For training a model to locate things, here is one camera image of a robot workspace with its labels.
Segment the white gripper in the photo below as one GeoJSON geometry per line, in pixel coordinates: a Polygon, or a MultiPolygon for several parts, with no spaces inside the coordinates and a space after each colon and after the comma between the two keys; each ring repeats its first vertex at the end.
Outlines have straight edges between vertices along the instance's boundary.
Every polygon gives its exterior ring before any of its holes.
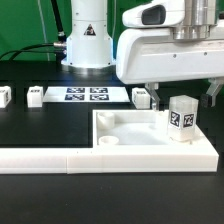
{"type": "Polygon", "coordinates": [[[146,83],[159,110],[159,82],[209,79],[201,96],[216,105],[224,86],[224,19],[216,1],[151,1],[125,11],[117,44],[116,74],[125,84],[146,83]]]}

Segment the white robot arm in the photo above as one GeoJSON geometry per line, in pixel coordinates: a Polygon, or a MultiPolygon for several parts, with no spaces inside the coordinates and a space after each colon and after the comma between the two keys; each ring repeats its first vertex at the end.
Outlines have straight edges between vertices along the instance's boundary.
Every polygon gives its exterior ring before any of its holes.
{"type": "Polygon", "coordinates": [[[107,0],[71,0],[72,32],[62,66],[94,74],[112,66],[125,84],[143,84],[159,105],[162,82],[207,79],[202,97],[215,105],[224,87],[224,19],[217,0],[151,0],[122,15],[117,48],[107,32],[107,0]]]}

